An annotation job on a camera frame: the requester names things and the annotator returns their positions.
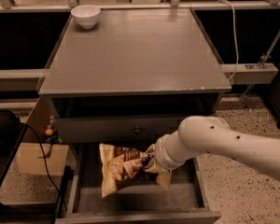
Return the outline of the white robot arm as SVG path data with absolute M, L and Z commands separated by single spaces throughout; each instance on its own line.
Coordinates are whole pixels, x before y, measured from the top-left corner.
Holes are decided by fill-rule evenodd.
M 201 154 L 238 161 L 280 181 L 280 139 L 238 133 L 221 118 L 191 116 L 159 138 L 150 165 L 174 170 Z

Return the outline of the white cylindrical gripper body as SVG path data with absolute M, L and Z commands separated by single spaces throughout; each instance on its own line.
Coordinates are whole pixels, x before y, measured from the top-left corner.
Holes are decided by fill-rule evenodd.
M 199 152 L 186 148 L 178 132 L 162 136 L 155 144 L 155 161 L 159 166 L 167 170 L 175 170 L 184 165 L 187 160 L 196 158 L 199 155 Z

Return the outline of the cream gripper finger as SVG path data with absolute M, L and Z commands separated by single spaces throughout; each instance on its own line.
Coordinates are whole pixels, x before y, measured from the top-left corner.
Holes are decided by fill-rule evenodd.
M 154 145 L 154 144 L 150 145 L 150 146 L 147 148 L 146 153 L 147 153 L 148 155 L 154 155 L 154 153 L 155 153 L 155 145 Z
M 148 165 L 144 167 L 144 170 L 152 174 L 169 173 L 169 170 L 160 166 L 155 160 L 151 160 Z

